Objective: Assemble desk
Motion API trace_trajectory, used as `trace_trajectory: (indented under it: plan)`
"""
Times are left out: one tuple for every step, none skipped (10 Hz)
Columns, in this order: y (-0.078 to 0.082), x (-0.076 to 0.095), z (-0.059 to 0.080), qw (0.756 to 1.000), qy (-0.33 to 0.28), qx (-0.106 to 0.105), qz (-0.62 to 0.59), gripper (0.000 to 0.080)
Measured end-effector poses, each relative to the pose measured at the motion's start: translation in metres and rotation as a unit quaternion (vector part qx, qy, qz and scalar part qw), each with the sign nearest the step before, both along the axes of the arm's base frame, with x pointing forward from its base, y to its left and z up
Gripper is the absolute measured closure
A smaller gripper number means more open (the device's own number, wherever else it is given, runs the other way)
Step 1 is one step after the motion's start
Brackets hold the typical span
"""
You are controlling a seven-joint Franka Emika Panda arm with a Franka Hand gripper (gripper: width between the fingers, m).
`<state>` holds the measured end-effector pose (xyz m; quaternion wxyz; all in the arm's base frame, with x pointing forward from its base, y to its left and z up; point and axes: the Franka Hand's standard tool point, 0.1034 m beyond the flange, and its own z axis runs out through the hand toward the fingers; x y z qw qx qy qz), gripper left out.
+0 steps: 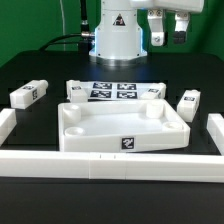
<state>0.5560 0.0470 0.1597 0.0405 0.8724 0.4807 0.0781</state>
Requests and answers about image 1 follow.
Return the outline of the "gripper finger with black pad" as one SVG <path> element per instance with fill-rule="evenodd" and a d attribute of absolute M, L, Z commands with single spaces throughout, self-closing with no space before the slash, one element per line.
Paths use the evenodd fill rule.
<path fill-rule="evenodd" d="M 187 29 L 190 21 L 188 12 L 175 13 L 175 30 L 173 33 L 173 41 L 175 44 L 184 44 L 187 39 Z"/>
<path fill-rule="evenodd" d="M 150 9 L 148 11 L 148 24 L 151 31 L 151 44 L 163 46 L 165 44 L 164 11 L 162 9 Z"/>

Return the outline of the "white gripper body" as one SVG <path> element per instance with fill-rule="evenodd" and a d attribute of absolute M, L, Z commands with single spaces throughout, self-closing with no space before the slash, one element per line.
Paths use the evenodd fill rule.
<path fill-rule="evenodd" d="M 137 9 L 162 8 L 171 11 L 201 13 L 204 0 L 130 0 L 130 4 Z"/>

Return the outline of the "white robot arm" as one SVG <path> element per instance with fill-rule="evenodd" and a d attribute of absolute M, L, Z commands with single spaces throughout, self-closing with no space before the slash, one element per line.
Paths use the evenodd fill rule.
<path fill-rule="evenodd" d="M 147 57 L 143 30 L 137 10 L 147 10 L 151 44 L 165 44 L 165 12 L 175 13 L 174 41 L 184 43 L 191 13 L 201 13 L 204 0 L 101 0 L 101 21 L 95 28 L 95 46 L 89 52 L 92 62 L 108 66 L 128 66 Z"/>

